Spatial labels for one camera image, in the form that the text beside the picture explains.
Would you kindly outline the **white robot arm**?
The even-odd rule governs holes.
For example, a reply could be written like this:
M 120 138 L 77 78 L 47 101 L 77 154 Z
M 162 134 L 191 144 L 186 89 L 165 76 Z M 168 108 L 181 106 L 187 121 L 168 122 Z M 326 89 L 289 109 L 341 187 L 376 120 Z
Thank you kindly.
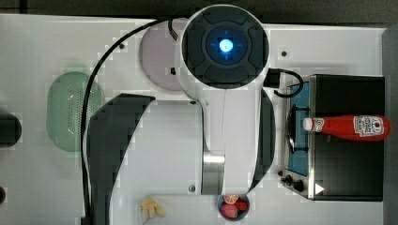
M 202 109 L 200 193 L 247 193 L 256 167 L 269 69 L 267 31 L 241 7 L 204 7 L 182 28 L 175 56 L 180 86 Z

